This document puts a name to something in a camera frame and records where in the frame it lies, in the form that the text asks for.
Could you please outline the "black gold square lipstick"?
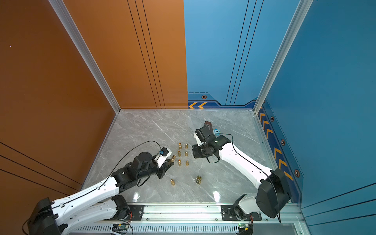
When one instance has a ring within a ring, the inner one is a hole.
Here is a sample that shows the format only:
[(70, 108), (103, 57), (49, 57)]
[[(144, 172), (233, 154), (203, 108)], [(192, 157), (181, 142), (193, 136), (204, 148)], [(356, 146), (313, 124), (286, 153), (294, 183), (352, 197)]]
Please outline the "black gold square lipstick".
[(200, 185), (201, 182), (202, 182), (202, 177), (201, 177), (200, 175), (198, 175), (198, 176), (196, 177), (196, 180), (195, 180), (195, 181), (196, 181), (197, 184)]

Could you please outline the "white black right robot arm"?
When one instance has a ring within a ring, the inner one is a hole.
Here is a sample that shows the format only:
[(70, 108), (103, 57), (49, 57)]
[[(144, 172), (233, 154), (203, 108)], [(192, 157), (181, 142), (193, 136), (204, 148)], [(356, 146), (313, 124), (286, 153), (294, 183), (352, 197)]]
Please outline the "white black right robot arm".
[(245, 194), (233, 204), (237, 219), (247, 220), (254, 212), (263, 212), (270, 218), (280, 219), (282, 208), (290, 201), (291, 191), (287, 176), (279, 168), (272, 170), (239, 150), (228, 138), (215, 134), (200, 137), (194, 134), (194, 158), (216, 156), (218, 161), (225, 161), (242, 173), (258, 190), (256, 196)]

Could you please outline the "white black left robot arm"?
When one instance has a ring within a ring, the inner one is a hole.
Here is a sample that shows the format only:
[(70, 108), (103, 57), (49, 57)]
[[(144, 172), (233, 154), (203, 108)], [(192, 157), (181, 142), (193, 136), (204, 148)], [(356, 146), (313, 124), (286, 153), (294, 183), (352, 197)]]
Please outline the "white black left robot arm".
[(39, 201), (25, 222), (26, 235), (68, 235), (74, 230), (101, 221), (128, 219), (130, 207), (122, 192), (142, 186), (152, 175), (163, 178), (173, 166), (172, 152), (162, 148), (155, 156), (142, 152), (134, 160), (99, 183), (67, 197)]

